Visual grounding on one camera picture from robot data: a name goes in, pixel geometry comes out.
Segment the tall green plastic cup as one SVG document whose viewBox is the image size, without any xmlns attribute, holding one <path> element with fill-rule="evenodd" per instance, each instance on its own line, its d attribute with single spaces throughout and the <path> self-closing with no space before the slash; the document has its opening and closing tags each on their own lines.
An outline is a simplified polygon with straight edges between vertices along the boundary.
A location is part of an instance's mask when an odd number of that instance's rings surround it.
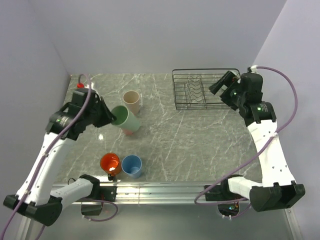
<svg viewBox="0 0 320 240">
<path fill-rule="evenodd" d="M 141 124 L 138 118 L 124 105 L 118 105 L 111 110 L 116 120 L 111 124 L 118 128 L 136 132 L 139 130 Z"/>
</svg>

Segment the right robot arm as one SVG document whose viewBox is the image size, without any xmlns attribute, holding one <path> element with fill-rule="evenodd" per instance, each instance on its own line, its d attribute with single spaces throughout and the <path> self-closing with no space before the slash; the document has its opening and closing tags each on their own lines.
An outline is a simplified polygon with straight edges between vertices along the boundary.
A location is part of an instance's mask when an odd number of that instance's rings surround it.
<svg viewBox="0 0 320 240">
<path fill-rule="evenodd" d="M 232 174 L 222 181 L 222 201 L 248 199 L 256 212 L 291 208 L 306 193 L 291 173 L 278 135 L 275 110 L 263 101 L 263 77 L 247 72 L 236 76 L 228 70 L 209 87 L 212 94 L 221 91 L 220 99 L 228 107 L 238 110 L 259 153 L 262 182 L 254 182 L 242 175 Z"/>
</svg>

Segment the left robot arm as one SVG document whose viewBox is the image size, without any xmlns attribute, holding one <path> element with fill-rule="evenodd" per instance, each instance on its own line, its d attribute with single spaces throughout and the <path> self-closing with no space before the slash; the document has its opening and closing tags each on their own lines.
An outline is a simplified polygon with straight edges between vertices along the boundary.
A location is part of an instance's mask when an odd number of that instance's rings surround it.
<svg viewBox="0 0 320 240">
<path fill-rule="evenodd" d="M 100 128 L 115 119 L 95 90 L 74 90 L 71 101 L 50 116 L 31 172 L 16 194 L 5 197 L 4 206 L 48 227 L 74 202 L 100 200 L 100 181 L 88 174 L 57 190 L 52 187 L 68 152 L 86 127 Z"/>
</svg>

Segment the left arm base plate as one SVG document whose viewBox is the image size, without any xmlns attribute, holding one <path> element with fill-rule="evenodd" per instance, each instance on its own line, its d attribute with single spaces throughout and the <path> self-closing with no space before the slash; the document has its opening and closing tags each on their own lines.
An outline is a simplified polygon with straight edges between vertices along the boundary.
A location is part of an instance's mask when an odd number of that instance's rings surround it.
<svg viewBox="0 0 320 240">
<path fill-rule="evenodd" d="M 88 218 L 109 218 L 116 212 L 116 207 L 110 203 L 116 201 L 117 187 L 116 186 L 101 186 L 99 193 L 95 197 L 82 199 L 75 204 L 80 204 L 80 212 Z"/>
</svg>

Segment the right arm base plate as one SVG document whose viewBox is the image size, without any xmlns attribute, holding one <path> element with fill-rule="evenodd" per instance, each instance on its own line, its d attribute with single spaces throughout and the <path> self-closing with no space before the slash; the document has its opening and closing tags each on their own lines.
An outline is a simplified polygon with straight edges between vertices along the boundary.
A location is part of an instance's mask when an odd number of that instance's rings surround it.
<svg viewBox="0 0 320 240">
<path fill-rule="evenodd" d="M 241 198 L 242 197 L 240 195 L 229 192 L 227 187 L 223 184 L 216 185 L 205 193 L 205 200 L 207 202 L 227 202 L 235 200 L 230 203 L 220 203 L 217 205 L 218 212 L 222 215 L 222 217 L 228 217 L 230 220 L 232 218 L 241 216 L 251 208 L 251 205 L 249 204 L 243 211 L 241 211 L 240 202 L 237 201 L 237 199 Z"/>
</svg>

